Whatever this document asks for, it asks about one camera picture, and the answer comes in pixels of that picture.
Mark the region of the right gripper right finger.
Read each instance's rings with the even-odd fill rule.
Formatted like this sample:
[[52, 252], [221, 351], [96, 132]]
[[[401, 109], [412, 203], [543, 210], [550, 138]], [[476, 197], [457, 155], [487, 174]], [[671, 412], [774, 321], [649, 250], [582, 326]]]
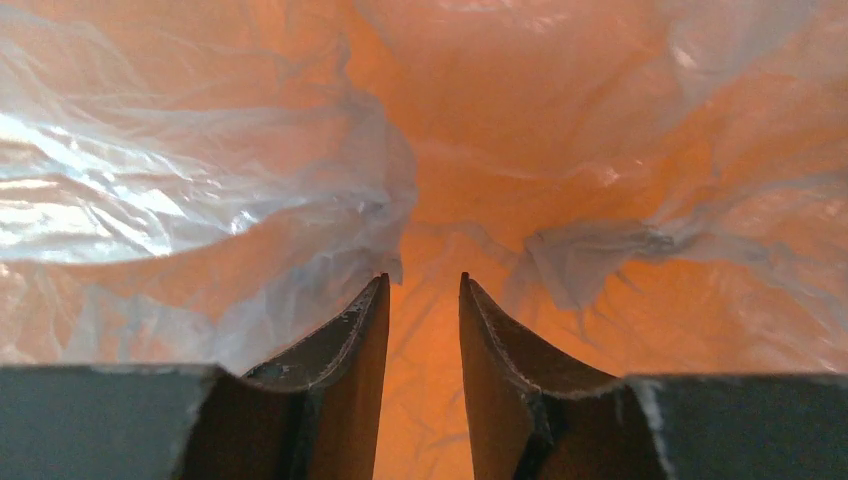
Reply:
[[838, 374], [618, 378], [459, 284], [463, 387], [478, 479], [843, 479]]

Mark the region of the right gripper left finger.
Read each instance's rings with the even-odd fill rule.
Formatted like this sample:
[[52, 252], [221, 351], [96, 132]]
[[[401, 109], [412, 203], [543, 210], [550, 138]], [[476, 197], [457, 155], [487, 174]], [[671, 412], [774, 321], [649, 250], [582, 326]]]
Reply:
[[9, 365], [5, 479], [369, 479], [390, 282], [241, 376], [211, 364]]

